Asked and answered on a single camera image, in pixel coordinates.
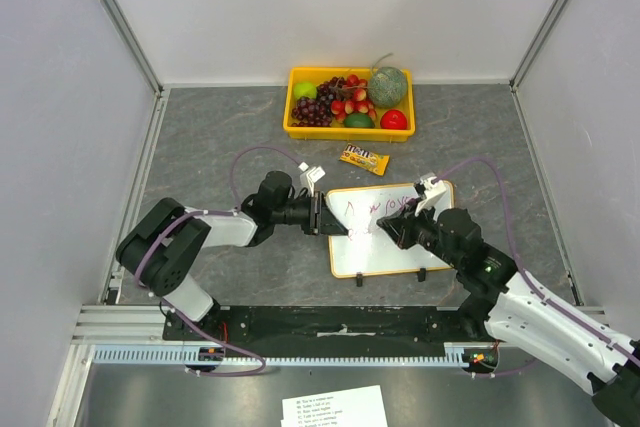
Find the yellow framed whiteboard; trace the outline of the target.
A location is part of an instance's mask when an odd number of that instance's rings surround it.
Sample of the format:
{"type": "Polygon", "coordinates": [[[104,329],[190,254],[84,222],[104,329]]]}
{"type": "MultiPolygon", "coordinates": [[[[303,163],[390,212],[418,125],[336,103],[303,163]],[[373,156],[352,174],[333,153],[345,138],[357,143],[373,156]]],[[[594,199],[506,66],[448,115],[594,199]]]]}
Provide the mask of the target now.
{"type": "Polygon", "coordinates": [[[420,246],[399,249],[377,225],[416,196],[411,183],[329,191],[326,203],[348,230],[345,236],[329,238],[332,275],[346,279],[447,270],[445,262],[420,246]]]}

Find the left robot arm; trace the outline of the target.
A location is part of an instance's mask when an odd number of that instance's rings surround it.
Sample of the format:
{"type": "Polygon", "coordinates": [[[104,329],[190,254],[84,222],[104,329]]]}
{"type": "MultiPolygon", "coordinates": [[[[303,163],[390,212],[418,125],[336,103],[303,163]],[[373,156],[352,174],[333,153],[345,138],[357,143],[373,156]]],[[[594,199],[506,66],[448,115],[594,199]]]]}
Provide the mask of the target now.
{"type": "Polygon", "coordinates": [[[314,189],[323,174],[320,168],[304,172],[302,189],[295,192],[291,176],[270,171],[234,211],[187,208],[164,198],[120,242],[115,259],[139,285],[186,316],[190,334],[211,339],[220,325],[218,303],[190,274],[201,250],[256,247],[279,225],[298,226],[310,236],[346,236],[349,230],[331,212],[325,194],[314,189]]]}

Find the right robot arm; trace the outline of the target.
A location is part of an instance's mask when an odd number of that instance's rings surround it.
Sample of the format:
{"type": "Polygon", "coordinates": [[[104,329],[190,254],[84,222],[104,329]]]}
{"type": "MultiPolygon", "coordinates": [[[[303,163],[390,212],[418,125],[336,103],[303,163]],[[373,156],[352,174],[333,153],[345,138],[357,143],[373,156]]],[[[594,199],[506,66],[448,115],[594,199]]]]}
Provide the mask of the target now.
{"type": "Polygon", "coordinates": [[[618,426],[639,423],[639,343],[565,302],[484,241],[464,209],[405,205],[377,222],[403,250],[420,246],[454,268],[468,292],[458,328],[512,344],[572,380],[618,426]]]}

